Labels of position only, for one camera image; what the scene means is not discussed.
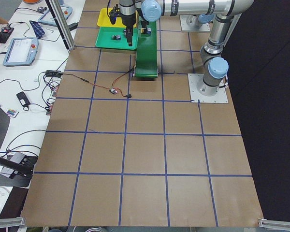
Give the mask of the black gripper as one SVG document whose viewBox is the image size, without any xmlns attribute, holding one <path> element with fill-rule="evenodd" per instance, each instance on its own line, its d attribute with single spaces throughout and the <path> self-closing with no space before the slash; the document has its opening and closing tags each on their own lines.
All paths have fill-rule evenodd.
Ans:
<svg viewBox="0 0 290 232">
<path fill-rule="evenodd" d="M 140 23 L 142 29 L 147 29 L 147 26 L 149 25 L 149 22 L 145 20 L 142 13 L 139 14 L 140 16 Z M 126 27 L 126 39 L 128 46 L 132 46 L 132 39 L 133 39 L 133 27 Z"/>
<path fill-rule="evenodd" d="M 136 9 L 134 0 L 120 0 L 110 11 L 111 24 L 116 23 L 116 19 L 121 17 L 123 25 L 133 27 L 136 23 Z"/>
</svg>

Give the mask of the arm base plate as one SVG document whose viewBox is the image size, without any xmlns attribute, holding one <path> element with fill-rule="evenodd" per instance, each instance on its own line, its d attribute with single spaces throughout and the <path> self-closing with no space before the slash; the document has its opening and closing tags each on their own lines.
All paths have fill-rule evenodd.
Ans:
<svg viewBox="0 0 290 232">
<path fill-rule="evenodd" d="M 181 30 L 185 32 L 209 33 L 209 23 L 213 21 L 214 17 L 214 14 L 181 15 Z"/>
<path fill-rule="evenodd" d="M 190 90 L 190 98 L 193 103 L 228 103 L 225 87 L 222 86 L 223 81 L 216 87 L 210 87 L 203 82 L 204 74 L 188 73 L 188 84 Z"/>
</svg>

